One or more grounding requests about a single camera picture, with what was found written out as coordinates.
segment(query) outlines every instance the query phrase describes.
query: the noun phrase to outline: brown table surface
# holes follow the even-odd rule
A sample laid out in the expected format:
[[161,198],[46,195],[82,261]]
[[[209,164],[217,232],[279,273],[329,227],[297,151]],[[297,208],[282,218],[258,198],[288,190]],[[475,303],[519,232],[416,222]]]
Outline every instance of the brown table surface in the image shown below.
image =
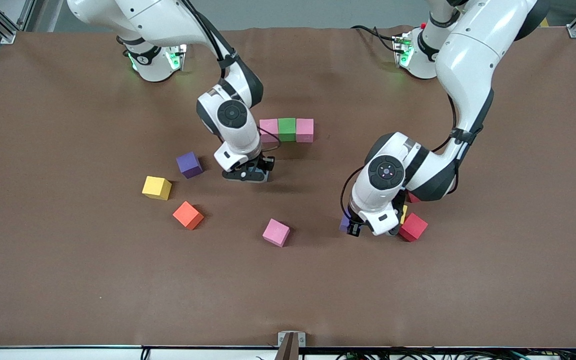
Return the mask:
[[[576,347],[576,39],[538,29],[494,75],[485,130],[455,194],[414,203],[407,243],[338,230],[339,192],[380,135],[433,148],[439,82],[395,68],[356,30],[224,34],[263,81],[256,119],[312,117],[266,184],[227,182],[197,97],[206,48],[148,83],[112,34],[20,33],[0,50],[0,345]],[[187,180],[176,157],[205,173]],[[174,182],[146,198],[146,176]],[[172,213],[189,201],[190,231]],[[290,226],[286,247],[261,234]]]

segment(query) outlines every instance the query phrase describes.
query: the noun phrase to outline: orange cube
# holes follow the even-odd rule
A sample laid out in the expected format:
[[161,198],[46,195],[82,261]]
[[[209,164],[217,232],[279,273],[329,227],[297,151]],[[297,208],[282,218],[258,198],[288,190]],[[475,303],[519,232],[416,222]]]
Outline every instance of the orange cube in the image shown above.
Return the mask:
[[204,215],[200,214],[188,201],[184,201],[172,216],[188,230],[196,228],[204,219]]

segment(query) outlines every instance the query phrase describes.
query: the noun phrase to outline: yellow cube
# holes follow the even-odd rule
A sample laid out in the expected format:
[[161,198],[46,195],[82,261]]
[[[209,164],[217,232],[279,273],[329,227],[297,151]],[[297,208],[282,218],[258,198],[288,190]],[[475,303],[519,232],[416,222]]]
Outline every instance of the yellow cube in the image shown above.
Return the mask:
[[400,221],[399,221],[399,223],[400,223],[401,225],[404,224],[404,220],[406,219],[406,212],[407,212],[407,211],[408,211],[408,205],[404,205],[404,209],[403,209],[403,211],[401,212],[401,219],[400,219]]
[[172,184],[163,177],[146,176],[142,194],[151,199],[168,200]]

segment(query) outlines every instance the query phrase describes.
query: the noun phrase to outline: pink cube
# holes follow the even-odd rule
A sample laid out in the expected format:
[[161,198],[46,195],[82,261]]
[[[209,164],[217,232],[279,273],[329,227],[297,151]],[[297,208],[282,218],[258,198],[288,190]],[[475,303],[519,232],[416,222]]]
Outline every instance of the pink cube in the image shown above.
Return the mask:
[[273,135],[279,137],[279,123],[276,118],[259,120],[259,128],[261,129],[259,130],[261,142],[277,142],[277,139],[273,137]]
[[283,248],[288,233],[290,233],[290,227],[280,223],[276,219],[270,219],[268,226],[265,228],[265,231],[263,231],[263,238],[279,246],[279,248]]
[[407,216],[404,224],[399,228],[399,234],[407,241],[414,242],[421,237],[427,227],[427,222],[415,214],[410,214]]
[[315,139],[315,121],[311,118],[297,119],[297,142],[313,142]]

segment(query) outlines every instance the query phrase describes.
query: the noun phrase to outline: circular button panel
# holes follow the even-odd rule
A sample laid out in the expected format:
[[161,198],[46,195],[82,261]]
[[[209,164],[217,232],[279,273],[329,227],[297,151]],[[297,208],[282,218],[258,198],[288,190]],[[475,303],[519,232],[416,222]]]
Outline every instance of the circular button panel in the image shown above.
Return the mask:
[[404,175],[402,162],[390,155],[375,157],[368,166],[370,184],[380,191],[402,186]]
[[247,118],[248,109],[246,109],[246,105],[237,100],[226,100],[217,109],[217,119],[228,128],[241,128],[246,125]]

